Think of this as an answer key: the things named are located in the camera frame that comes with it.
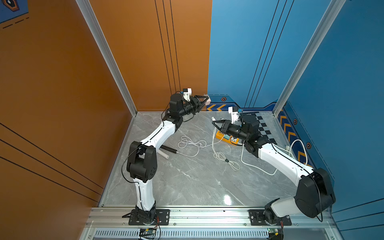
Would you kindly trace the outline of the pink USB charger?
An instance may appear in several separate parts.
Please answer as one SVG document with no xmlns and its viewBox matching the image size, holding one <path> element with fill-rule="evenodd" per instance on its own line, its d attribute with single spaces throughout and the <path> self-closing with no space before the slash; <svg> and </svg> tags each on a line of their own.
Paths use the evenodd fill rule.
<svg viewBox="0 0 384 240">
<path fill-rule="evenodd" d="M 207 101 L 206 101 L 205 104 L 206 104 L 206 106 L 207 106 L 207 105 L 209 105 L 210 103 L 211 103 L 211 99 L 210 99 L 210 97 L 208 96 Z"/>
</svg>

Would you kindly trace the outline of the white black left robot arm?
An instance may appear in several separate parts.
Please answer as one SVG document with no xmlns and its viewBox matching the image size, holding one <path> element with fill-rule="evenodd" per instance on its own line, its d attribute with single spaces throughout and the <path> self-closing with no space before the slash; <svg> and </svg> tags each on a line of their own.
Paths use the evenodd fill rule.
<svg viewBox="0 0 384 240">
<path fill-rule="evenodd" d="M 153 195 L 153 178 L 157 172 L 157 152 L 184 122 L 184 116 L 200 112 L 210 100 L 209 96 L 192 96 L 191 89 L 171 95 L 162 123 L 145 139 L 132 142 L 125 160 L 126 171 L 136 187 L 137 203 L 128 215 L 135 221 L 151 225 L 156 221 L 156 201 Z"/>
</svg>

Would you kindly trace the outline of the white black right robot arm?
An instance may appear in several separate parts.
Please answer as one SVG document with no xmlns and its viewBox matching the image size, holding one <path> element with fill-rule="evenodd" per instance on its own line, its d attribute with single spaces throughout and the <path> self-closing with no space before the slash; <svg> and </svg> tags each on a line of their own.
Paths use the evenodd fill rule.
<svg viewBox="0 0 384 240">
<path fill-rule="evenodd" d="M 245 149 L 284 174 L 296 186 L 296 195 L 275 199 L 265 205 L 264 217 L 268 225 L 279 224 L 283 217 L 302 213 L 309 218 L 321 217 L 322 212 L 336 202 L 331 177 L 322 169 L 314 169 L 281 151 L 260 132 L 260 122 L 253 114 L 240 117 L 242 124 L 231 120 L 213 120 L 223 134 L 242 140 Z"/>
</svg>

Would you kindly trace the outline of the orange power strip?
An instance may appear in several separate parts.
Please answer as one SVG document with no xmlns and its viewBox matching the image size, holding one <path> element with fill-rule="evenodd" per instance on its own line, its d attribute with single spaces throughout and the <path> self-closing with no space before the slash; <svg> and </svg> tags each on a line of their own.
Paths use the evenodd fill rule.
<svg viewBox="0 0 384 240">
<path fill-rule="evenodd" d="M 223 133 L 220 132 L 220 131 L 216 132 L 215 138 L 218 139 L 218 140 L 220 140 L 220 141 L 224 141 L 224 142 L 226 142 L 226 143 L 228 143 L 228 144 L 232 144 L 232 145 L 238 145 L 238 144 L 239 144 L 239 141 L 238 141 L 237 144 L 232 143 L 232 142 L 230 141 L 231 136 L 226 135 L 226 134 L 223 134 Z"/>
</svg>

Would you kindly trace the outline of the black grey chessboard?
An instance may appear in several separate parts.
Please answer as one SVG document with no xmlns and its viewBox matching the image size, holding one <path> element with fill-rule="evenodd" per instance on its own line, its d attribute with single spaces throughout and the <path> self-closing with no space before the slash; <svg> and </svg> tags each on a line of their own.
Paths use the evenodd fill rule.
<svg viewBox="0 0 384 240">
<path fill-rule="evenodd" d="M 259 121 L 259 131 L 262 136 L 269 139 L 270 142 L 277 144 L 278 131 L 275 126 L 275 122 L 270 112 L 250 112 L 248 115 L 255 116 Z"/>
</svg>

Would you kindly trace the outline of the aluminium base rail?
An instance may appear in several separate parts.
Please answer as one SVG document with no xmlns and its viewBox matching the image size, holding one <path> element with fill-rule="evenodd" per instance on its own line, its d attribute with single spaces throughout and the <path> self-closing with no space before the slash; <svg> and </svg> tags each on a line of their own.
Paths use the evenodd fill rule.
<svg viewBox="0 0 384 240">
<path fill-rule="evenodd" d="M 303 214 L 283 217 L 275 225 L 265 222 L 262 208 L 190 207 L 158 208 L 149 225 L 131 215 L 133 208 L 93 208 L 81 240 L 341 240 L 329 211 L 317 219 Z"/>
</svg>

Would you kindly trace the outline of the aluminium corner post left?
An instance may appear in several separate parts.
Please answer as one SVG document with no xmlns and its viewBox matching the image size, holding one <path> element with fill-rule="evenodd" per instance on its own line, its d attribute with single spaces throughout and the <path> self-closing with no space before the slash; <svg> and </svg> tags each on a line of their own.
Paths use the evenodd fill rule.
<svg viewBox="0 0 384 240">
<path fill-rule="evenodd" d="M 76 3 L 85 19 L 95 42 L 115 80 L 115 83 L 133 117 L 137 116 L 137 108 L 134 104 L 132 96 L 127 88 L 118 64 L 114 58 L 112 50 L 107 42 L 107 39 L 103 33 L 103 30 L 99 24 L 96 14 L 92 8 L 90 1 L 88 0 L 76 0 Z"/>
</svg>

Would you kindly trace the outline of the aluminium corner post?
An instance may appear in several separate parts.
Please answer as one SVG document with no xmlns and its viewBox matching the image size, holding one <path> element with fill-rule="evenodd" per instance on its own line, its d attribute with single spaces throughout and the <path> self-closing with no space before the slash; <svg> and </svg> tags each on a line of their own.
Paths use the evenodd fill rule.
<svg viewBox="0 0 384 240">
<path fill-rule="evenodd" d="M 339 12 L 343 8 L 345 2 L 345 0 L 332 0 L 328 5 L 273 109 L 274 117 L 277 117 L 283 109 L 283 106 L 286 104 L 294 88 L 301 79 L 303 73 L 305 72 L 307 66 L 309 65 L 325 36 L 327 35 Z"/>
<path fill-rule="evenodd" d="M 115 80 L 115 83 L 133 117 L 137 116 L 137 108 L 134 104 L 132 96 L 127 88 L 118 64 L 114 58 L 112 50 L 107 42 L 107 39 L 103 33 L 103 30 L 99 24 L 96 14 L 92 8 L 90 1 L 88 0 L 76 0 L 76 3 L 85 19 L 95 42 Z"/>
</svg>

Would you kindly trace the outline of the aluminium corner post right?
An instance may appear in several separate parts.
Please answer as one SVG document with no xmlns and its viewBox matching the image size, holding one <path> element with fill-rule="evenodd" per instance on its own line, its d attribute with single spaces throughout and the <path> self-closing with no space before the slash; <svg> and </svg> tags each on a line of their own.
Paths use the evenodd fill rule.
<svg viewBox="0 0 384 240">
<path fill-rule="evenodd" d="M 277 117 L 283 109 L 283 106 L 286 104 L 294 88 L 301 79 L 303 73 L 305 72 L 307 66 L 309 65 L 325 36 L 327 35 L 339 12 L 343 8 L 345 2 L 345 0 L 332 0 L 328 5 L 273 109 L 274 117 Z"/>
</svg>

